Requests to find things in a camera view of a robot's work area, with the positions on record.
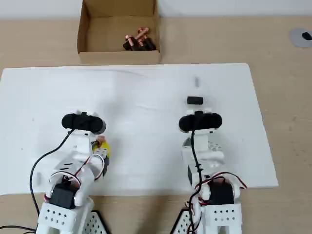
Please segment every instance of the wire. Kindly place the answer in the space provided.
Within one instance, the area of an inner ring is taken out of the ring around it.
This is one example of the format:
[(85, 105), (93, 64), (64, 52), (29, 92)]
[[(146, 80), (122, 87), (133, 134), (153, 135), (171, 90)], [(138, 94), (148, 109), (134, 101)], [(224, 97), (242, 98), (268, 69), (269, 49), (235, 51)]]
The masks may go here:
[(44, 155), (42, 155), (40, 158), (38, 158), (38, 160), (35, 162), (35, 164), (33, 165), (33, 168), (31, 169), (31, 172), (30, 172), (30, 176), (29, 176), (29, 188), (30, 188), (30, 194), (31, 194), (31, 198), (33, 200), (33, 203), (35, 205), (35, 208), (36, 208), (36, 211), (37, 211), (37, 215), (39, 216), (40, 214), (40, 210), (39, 210), (39, 207), (38, 207), (38, 204), (37, 204), (37, 201), (35, 199), (35, 195), (34, 195), (34, 190), (33, 190), (33, 184), (32, 184), (32, 181), (33, 181), (33, 174), (34, 174), (34, 170), (35, 170), (35, 167), (37, 166), (37, 164), (46, 156), (54, 153), (55, 151), (59, 150), (60, 147), (62, 147), (62, 145), (65, 143), (65, 141), (67, 140), (67, 138), (70, 136), (71, 133), (73, 133), (74, 129), (72, 129), (71, 131), (68, 132), (67, 136), (64, 138), (64, 140), (62, 141), (62, 143), (57, 147), (55, 148), (54, 150), (51, 150), (50, 152), (47, 152), (45, 153)]
[(69, 172), (62, 172), (62, 171), (60, 171), (60, 172), (55, 172), (55, 173), (53, 173), (53, 174), (50, 176), (50, 179), (51, 179), (52, 177), (54, 177), (55, 175), (58, 175), (58, 174), (62, 174), (62, 175), (64, 175), (64, 176), (72, 177), (73, 179), (75, 179), (75, 180), (77, 181), (77, 183), (79, 184), (79, 187), (81, 186), (81, 181), (80, 181), (75, 175), (73, 175), (73, 174), (71, 174), (71, 173), (69, 173)]
[[(198, 229), (198, 227), (199, 227), (199, 225), (200, 225), (200, 221), (201, 221), (201, 214), (200, 214), (200, 218), (199, 218), (199, 221), (198, 221), (198, 224), (197, 224), (197, 226), (196, 226), (196, 228), (195, 228), (195, 230), (194, 231), (196, 231), (197, 229)], [(190, 233), (190, 227), (191, 227), (191, 225), (189, 225), (189, 227), (188, 227), (188, 229), (187, 229), (187, 234), (189, 234)]]
[(195, 152), (195, 147), (194, 147), (194, 135), (195, 135), (196, 127), (197, 127), (197, 123), (194, 124), (193, 130), (192, 130), (192, 134), (191, 134), (191, 148), (192, 148), (192, 153), (193, 153), (194, 160), (195, 160), (195, 166), (197, 168), (197, 172), (198, 172), (198, 176), (199, 176), (199, 187), (195, 191), (195, 193), (193, 193), (191, 195), (190, 200), (189, 200), (190, 227), (192, 227), (192, 233), (195, 232), (195, 226), (194, 226), (194, 223), (193, 223), (193, 215), (192, 215), (191, 203), (192, 203), (193, 197), (195, 197), (197, 194), (199, 194), (199, 192), (201, 190), (201, 185), (202, 185), (201, 171), (203, 170), (203, 169), (200, 168), (200, 164), (198, 163), (196, 152)]
[(218, 173), (215, 173), (214, 175), (212, 175), (211, 177), (209, 177), (209, 179), (204, 180), (204, 181), (202, 182), (202, 184), (209, 183), (210, 181), (212, 181), (212, 180), (214, 180), (214, 179), (224, 178), (223, 176), (220, 176), (220, 175), (223, 175), (223, 174), (230, 174), (230, 175), (235, 176), (235, 177), (239, 180), (239, 182), (243, 185), (243, 187), (240, 187), (240, 188), (241, 188), (241, 189), (247, 189), (246, 184), (241, 180), (241, 178), (239, 178), (237, 175), (235, 175), (235, 174), (233, 174), (233, 173), (231, 173), (231, 172), (218, 172)]
[(99, 174), (94, 178), (94, 181), (98, 180), (98, 179), (101, 177), (101, 175), (103, 174), (104, 168), (105, 168), (105, 161), (104, 161), (103, 157), (102, 157), (101, 155), (98, 155), (98, 154), (92, 154), (91, 156), (89, 156), (89, 157), (85, 160), (85, 162), (82, 164), (82, 166), (78, 169), (78, 171), (76, 171), (75, 176), (77, 176), (77, 175), (80, 173), (82, 167), (83, 167), (84, 165), (86, 165), (87, 163), (89, 163), (89, 161), (91, 160), (91, 158), (92, 158), (93, 156), (98, 156), (98, 157), (102, 160), (102, 169), (100, 170)]
[(0, 227), (0, 230), (1, 229), (6, 229), (6, 228), (16, 228), (16, 229), (22, 229), (22, 230), (28, 230), (28, 231), (31, 231), (31, 232), (35, 232), (36, 229), (33, 229), (33, 228), (27, 228), (27, 227), (23, 227), (23, 226), (16, 226), (16, 225), (5, 225), (5, 226), (1, 226)]

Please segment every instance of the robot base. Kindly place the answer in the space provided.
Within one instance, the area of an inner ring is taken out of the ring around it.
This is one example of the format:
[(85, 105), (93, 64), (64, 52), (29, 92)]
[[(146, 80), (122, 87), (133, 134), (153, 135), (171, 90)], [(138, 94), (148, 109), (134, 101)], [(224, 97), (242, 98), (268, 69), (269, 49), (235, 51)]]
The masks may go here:
[(99, 211), (91, 211), (84, 225), (83, 234), (111, 234)]
[(93, 205), (90, 198), (72, 210), (44, 202), (36, 234), (110, 234), (100, 213), (91, 211)]

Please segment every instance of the black cable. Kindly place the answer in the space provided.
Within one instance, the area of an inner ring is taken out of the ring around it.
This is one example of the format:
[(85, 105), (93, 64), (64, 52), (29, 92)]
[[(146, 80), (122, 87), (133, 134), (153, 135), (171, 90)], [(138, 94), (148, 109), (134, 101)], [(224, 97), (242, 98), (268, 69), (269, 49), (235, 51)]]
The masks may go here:
[(1, 229), (6, 229), (6, 228), (23, 229), (23, 230), (31, 231), (32, 233), (36, 231), (36, 229), (33, 229), (33, 228), (27, 228), (27, 227), (16, 226), (16, 225), (5, 225), (5, 226), (1, 226), (1, 227), (0, 227), (0, 230), (1, 230)]
[(195, 152), (195, 147), (194, 147), (194, 135), (195, 135), (195, 130), (196, 130), (196, 127), (197, 127), (197, 124), (194, 124), (194, 127), (193, 127), (193, 130), (192, 130), (192, 134), (191, 134), (191, 148), (192, 148), (192, 153), (193, 153), (193, 156), (194, 156), (194, 160), (195, 160), (195, 166), (197, 168), (197, 172), (198, 172), (198, 176), (199, 176), (199, 187), (198, 189), (195, 191), (195, 193), (193, 193), (190, 197), (190, 200), (189, 200), (189, 214), (190, 214), (190, 225), (191, 225), (191, 232), (194, 233), (196, 228), (194, 226), (194, 223), (193, 223), (193, 216), (192, 216), (192, 199), (193, 197), (195, 197), (201, 190), (201, 185), (202, 185), (202, 177), (201, 177), (201, 171), (203, 169), (200, 168), (200, 164), (198, 163), (198, 160), (197, 160), (197, 156), (196, 156), (196, 152)]
[(30, 176), (29, 176), (29, 188), (30, 188), (30, 194), (31, 194), (31, 198), (33, 200), (33, 203), (35, 205), (35, 208), (36, 208), (36, 211), (37, 211), (37, 215), (39, 216), (40, 214), (40, 210), (39, 210), (39, 207), (38, 207), (38, 204), (37, 204), (37, 201), (35, 199), (35, 195), (34, 195), (34, 190), (33, 190), (33, 185), (32, 185), (32, 180), (33, 180), (33, 174), (34, 174), (34, 170), (35, 170), (35, 167), (37, 166), (37, 164), (46, 156), (54, 153), (55, 151), (59, 150), (60, 147), (62, 147), (62, 145), (65, 143), (65, 141), (67, 140), (67, 138), (70, 136), (71, 133), (73, 133), (74, 129), (72, 129), (71, 131), (68, 132), (67, 136), (64, 138), (64, 140), (62, 141), (62, 143), (57, 147), (55, 148), (54, 150), (51, 150), (50, 152), (47, 152), (45, 153), (44, 155), (42, 155), (36, 162), (35, 164), (33, 165), (33, 168), (31, 169), (31, 172), (30, 172)]

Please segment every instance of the white wall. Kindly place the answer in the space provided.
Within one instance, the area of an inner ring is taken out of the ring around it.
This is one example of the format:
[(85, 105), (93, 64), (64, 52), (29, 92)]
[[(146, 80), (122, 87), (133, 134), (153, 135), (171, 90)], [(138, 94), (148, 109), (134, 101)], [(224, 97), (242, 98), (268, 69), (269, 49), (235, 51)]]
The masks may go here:
[[(0, 19), (77, 18), (82, 0), (0, 0)], [(312, 15), (312, 0), (158, 0), (165, 17)]]

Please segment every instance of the mounting hole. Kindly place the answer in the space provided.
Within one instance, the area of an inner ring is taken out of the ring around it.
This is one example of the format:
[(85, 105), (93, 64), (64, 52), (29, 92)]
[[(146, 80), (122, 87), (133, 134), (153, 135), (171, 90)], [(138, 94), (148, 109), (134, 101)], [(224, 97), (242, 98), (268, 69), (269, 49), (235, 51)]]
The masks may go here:
[(305, 32), (302, 34), (302, 37), (305, 39), (305, 40), (312, 40), (312, 36), (310, 33), (308, 32)]

